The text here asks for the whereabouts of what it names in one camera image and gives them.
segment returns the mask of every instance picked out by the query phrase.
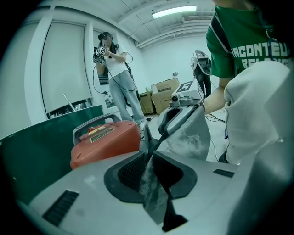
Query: cardboard box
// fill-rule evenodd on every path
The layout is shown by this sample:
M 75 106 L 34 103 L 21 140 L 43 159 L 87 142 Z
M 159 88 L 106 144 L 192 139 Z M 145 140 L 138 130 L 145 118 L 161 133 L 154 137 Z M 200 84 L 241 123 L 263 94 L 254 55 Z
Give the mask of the cardboard box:
M 151 99 L 151 91 L 140 94 L 140 105 L 144 114 L 154 114 L 155 107 Z
M 179 85 L 179 80 L 175 78 L 151 86 L 152 100 L 155 104 L 157 114 L 161 114 L 169 107 L 171 95 L 179 87 Z

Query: ceiling light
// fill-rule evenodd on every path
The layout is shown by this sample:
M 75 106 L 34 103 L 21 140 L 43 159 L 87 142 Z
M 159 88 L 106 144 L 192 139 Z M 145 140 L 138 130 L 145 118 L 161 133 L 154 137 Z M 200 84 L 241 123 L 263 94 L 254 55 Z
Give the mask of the ceiling light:
M 154 19 L 157 19 L 159 17 L 164 17 L 174 13 L 196 11 L 196 8 L 197 8 L 196 6 L 180 6 L 180 7 L 171 8 L 164 11 L 153 13 L 152 16 Z

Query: light blue jeans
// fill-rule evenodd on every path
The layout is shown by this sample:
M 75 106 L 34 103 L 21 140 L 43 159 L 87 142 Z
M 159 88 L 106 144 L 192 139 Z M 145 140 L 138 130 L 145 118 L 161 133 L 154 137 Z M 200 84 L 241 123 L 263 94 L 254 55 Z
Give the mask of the light blue jeans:
M 111 78 L 109 80 L 109 88 L 112 99 L 119 109 L 119 113 L 123 120 L 133 121 L 132 117 L 127 111 L 127 105 L 124 100 L 125 96 L 132 108 L 134 121 L 138 125 L 144 122 L 145 117 L 141 110 L 140 103 L 136 95 L 136 90 L 131 91 L 135 88 L 135 83 L 130 77 L 128 70 L 125 70 L 122 73 Z

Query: green panel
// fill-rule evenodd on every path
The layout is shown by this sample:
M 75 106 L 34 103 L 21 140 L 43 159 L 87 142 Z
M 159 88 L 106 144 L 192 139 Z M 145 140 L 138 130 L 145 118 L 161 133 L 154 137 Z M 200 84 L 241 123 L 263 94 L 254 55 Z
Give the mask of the green panel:
M 102 106 L 90 107 L 49 119 L 2 139 L 4 166 L 15 197 L 28 204 L 44 188 L 70 172 L 74 128 L 102 114 Z

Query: ceiling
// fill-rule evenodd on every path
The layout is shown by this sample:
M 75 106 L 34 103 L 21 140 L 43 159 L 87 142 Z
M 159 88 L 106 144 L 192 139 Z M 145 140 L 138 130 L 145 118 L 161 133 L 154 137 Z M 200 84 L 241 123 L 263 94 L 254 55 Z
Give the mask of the ceiling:
M 140 48 L 178 37 L 204 35 L 214 13 L 212 0 L 57 0 L 96 9 L 96 15 L 127 33 Z M 196 5 L 195 12 L 153 19 L 152 13 L 177 6 Z

